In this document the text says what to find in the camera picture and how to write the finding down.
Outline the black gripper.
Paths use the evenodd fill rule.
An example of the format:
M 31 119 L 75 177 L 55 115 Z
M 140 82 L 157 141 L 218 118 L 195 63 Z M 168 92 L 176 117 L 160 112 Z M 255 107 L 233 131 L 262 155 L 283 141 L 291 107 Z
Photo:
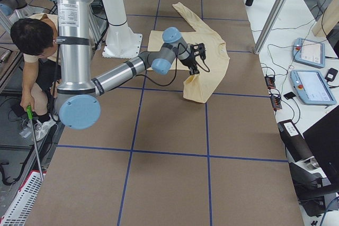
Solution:
M 198 44 L 189 44 L 190 51 L 189 56 L 185 59 L 185 65 L 190 70 L 190 75 L 197 75 L 200 73 L 198 70 L 198 62 L 196 61 L 196 57 L 199 57 L 204 63 L 206 59 L 206 49 L 203 43 Z

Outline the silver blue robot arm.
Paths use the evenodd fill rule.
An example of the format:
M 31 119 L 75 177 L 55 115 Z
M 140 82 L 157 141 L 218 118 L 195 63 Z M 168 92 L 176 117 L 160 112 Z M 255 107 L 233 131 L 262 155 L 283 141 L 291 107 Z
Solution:
M 1 0 L 1 11 L 6 15 L 12 15 L 15 10 L 23 9 L 27 6 L 26 0 Z
M 140 51 L 142 35 L 129 28 L 123 0 L 102 0 L 108 21 L 104 55 L 121 57 L 119 66 L 91 77 L 93 51 L 90 32 L 90 4 L 93 0 L 55 0 L 58 9 L 57 45 L 61 54 L 62 83 L 58 86 L 56 110 L 61 122 L 72 129 L 91 127 L 100 117 L 97 97 L 151 68 L 159 74 L 168 73 L 179 60 L 197 74 L 197 58 L 205 60 L 203 44 L 188 44 L 177 28 L 163 33 L 163 45 L 155 52 Z

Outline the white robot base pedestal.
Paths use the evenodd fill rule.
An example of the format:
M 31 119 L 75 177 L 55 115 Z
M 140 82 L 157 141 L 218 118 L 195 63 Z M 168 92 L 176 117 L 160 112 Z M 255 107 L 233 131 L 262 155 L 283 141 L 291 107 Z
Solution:
M 129 28 L 123 0 L 102 0 L 109 28 L 103 56 L 107 58 L 134 58 L 138 56 L 142 34 Z

